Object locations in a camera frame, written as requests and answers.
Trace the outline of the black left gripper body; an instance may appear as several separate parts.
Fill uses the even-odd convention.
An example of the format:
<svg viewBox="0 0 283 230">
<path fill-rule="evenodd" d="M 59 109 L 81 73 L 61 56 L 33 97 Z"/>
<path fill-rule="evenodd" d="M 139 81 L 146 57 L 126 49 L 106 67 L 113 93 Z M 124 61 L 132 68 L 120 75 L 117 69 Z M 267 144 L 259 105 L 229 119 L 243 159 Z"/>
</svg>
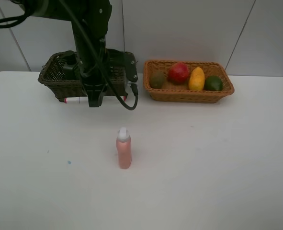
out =
<svg viewBox="0 0 283 230">
<path fill-rule="evenodd" d="M 92 51 L 81 35 L 74 36 L 82 88 L 87 96 L 104 96 L 108 86 Z"/>
</svg>

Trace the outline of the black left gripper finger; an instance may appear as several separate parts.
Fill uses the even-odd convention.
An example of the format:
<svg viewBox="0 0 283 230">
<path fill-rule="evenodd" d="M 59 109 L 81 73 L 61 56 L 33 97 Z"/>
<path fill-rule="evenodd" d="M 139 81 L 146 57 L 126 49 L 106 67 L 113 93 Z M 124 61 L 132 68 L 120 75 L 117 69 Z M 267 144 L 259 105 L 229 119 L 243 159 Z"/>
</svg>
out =
<svg viewBox="0 0 283 230">
<path fill-rule="evenodd" d="M 89 107 L 100 107 L 104 97 L 104 91 L 99 90 L 87 90 Z"/>
</svg>

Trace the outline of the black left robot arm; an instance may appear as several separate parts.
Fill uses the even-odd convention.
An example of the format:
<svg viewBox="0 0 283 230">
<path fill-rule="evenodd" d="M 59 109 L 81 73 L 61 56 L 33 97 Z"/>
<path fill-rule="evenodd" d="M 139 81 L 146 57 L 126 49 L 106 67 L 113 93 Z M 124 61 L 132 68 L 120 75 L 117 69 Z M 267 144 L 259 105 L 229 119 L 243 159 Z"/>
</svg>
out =
<svg viewBox="0 0 283 230">
<path fill-rule="evenodd" d="M 112 14 L 108 0 L 16 0 L 24 11 L 49 19 L 70 21 L 78 56 L 79 79 L 89 107 L 99 107 L 107 91 L 108 55 L 105 36 Z"/>
</svg>

